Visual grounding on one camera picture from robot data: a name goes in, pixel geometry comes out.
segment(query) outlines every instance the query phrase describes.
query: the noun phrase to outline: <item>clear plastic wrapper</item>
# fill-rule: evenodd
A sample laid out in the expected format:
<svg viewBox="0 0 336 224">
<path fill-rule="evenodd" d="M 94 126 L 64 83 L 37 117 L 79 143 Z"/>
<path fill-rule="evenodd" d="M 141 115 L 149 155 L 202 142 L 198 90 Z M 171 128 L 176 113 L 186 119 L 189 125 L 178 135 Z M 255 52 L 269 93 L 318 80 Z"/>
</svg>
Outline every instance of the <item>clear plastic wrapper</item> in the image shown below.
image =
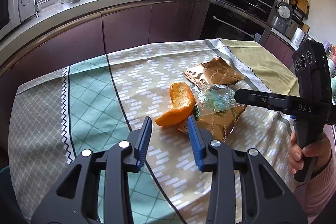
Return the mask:
<svg viewBox="0 0 336 224">
<path fill-rule="evenodd" d="M 235 100 L 235 92 L 226 85 L 195 84 L 191 88 L 195 97 L 195 110 L 204 116 L 240 106 Z"/>
</svg>

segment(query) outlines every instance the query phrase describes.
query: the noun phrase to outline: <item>patterned tablecloth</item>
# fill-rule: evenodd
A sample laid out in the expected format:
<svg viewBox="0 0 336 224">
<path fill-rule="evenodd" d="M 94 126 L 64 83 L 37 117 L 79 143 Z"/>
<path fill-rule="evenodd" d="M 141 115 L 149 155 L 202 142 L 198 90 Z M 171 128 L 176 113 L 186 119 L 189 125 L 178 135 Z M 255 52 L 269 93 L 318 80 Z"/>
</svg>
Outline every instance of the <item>patterned tablecloth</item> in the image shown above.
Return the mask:
<svg viewBox="0 0 336 224">
<path fill-rule="evenodd" d="M 126 139 L 130 130 L 140 128 L 146 115 L 154 119 L 167 111 L 169 86 L 188 83 L 181 74 L 187 68 L 219 55 L 245 75 L 233 89 L 283 94 L 296 89 L 295 77 L 273 55 L 257 43 L 246 43 L 214 39 L 149 44 L 86 60 L 21 85 L 10 121 L 9 161 L 24 217 L 31 219 L 58 175 L 80 151 L 107 150 Z M 251 64 L 249 54 L 260 57 Z M 261 64 L 267 73 L 251 70 Z M 237 150 L 257 148 L 294 190 L 287 167 L 291 128 L 289 116 L 248 106 L 226 142 Z M 241 220 L 238 174 L 236 222 Z M 205 223 L 211 176 L 198 171 L 186 135 L 176 127 L 153 123 L 146 165 L 140 173 L 128 175 L 134 222 Z M 103 192 L 102 172 L 98 200 L 102 222 Z"/>
</svg>

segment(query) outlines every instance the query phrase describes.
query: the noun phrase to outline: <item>cabinet handle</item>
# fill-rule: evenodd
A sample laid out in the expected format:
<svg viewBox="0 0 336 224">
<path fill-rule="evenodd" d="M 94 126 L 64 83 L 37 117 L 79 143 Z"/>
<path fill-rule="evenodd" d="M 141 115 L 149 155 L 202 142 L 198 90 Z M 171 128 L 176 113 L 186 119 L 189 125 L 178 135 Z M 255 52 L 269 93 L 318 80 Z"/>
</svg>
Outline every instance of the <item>cabinet handle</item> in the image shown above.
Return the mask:
<svg viewBox="0 0 336 224">
<path fill-rule="evenodd" d="M 215 16 L 212 16 L 212 18 L 215 19 L 215 20 L 218 20 L 218 21 L 220 21 L 220 22 L 222 22 L 222 23 L 224 23 L 224 24 L 226 24 L 226 25 L 229 25 L 229 26 L 231 26 L 231 27 L 233 27 L 233 28 L 235 28 L 235 29 L 237 29 L 238 31 L 243 32 L 244 34 L 247 34 L 249 37 L 252 37 L 252 38 L 254 39 L 254 35 L 249 34 L 249 33 L 245 32 L 245 31 L 243 31 L 243 30 L 237 28 L 236 26 L 231 25 L 231 24 L 229 24 L 229 23 L 227 23 L 227 22 L 225 22 L 225 21 L 223 21 L 223 20 L 220 20 L 220 19 L 218 19 L 218 18 L 215 17 Z"/>
</svg>

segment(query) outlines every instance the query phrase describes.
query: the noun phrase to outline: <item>microwave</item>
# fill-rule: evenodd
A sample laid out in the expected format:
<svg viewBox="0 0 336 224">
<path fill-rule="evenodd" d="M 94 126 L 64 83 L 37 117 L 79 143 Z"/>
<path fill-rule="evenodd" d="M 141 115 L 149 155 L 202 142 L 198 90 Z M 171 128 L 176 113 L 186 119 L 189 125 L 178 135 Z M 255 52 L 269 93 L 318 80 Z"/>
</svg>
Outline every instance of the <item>microwave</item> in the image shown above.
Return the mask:
<svg viewBox="0 0 336 224">
<path fill-rule="evenodd" d="M 35 14 L 35 0 L 0 0 L 0 39 Z"/>
</svg>

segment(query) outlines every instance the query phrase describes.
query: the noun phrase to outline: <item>orange peel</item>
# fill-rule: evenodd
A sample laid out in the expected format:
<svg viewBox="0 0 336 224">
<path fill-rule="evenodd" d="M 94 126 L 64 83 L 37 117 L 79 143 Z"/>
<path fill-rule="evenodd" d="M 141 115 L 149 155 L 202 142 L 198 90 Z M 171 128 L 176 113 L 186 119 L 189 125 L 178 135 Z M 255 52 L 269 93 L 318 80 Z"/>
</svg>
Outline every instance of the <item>orange peel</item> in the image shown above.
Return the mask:
<svg viewBox="0 0 336 224">
<path fill-rule="evenodd" d="M 155 119 L 158 126 L 167 127 L 178 124 L 186 119 L 194 109 L 195 98 L 186 83 L 171 84 L 169 95 L 172 107 Z"/>
</svg>

